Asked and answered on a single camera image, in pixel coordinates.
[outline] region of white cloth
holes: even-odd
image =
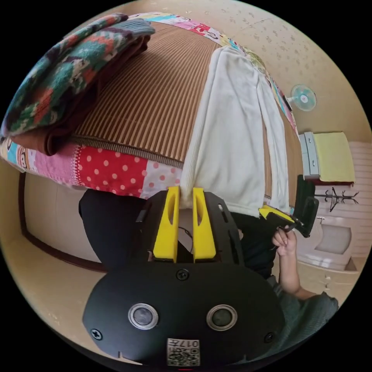
[[[182,207],[192,206],[193,187],[203,187],[224,199],[231,212],[258,217],[265,194],[262,120],[273,168],[270,205],[287,212],[284,125],[271,88],[238,51],[215,50],[183,166]]]

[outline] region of electric fan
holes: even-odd
[[[293,102],[302,111],[311,111],[317,105],[315,93],[303,84],[297,84],[292,88],[291,97],[287,98],[287,101]]]

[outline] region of screw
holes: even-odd
[[[97,341],[102,340],[102,333],[101,333],[99,330],[93,328],[93,329],[90,331],[90,334],[91,334],[92,337],[93,337],[94,339],[96,339]]]
[[[178,280],[187,280],[189,278],[189,272],[185,269],[178,270],[176,273],[176,278]]]
[[[268,344],[270,343],[272,340],[274,339],[274,333],[273,332],[269,332],[265,337],[264,337],[264,343],[265,344]]]

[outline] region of striped mat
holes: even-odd
[[[208,75],[212,53],[220,45],[177,26],[152,22],[156,32],[148,50],[103,89],[96,107],[73,141],[182,168]],[[279,109],[285,128],[289,204],[294,206],[301,146]],[[265,195],[271,197],[271,166],[265,125]]]

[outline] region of pink polka dot fabric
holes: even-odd
[[[147,199],[179,185],[182,170],[111,150],[81,146],[75,173],[78,186]]]

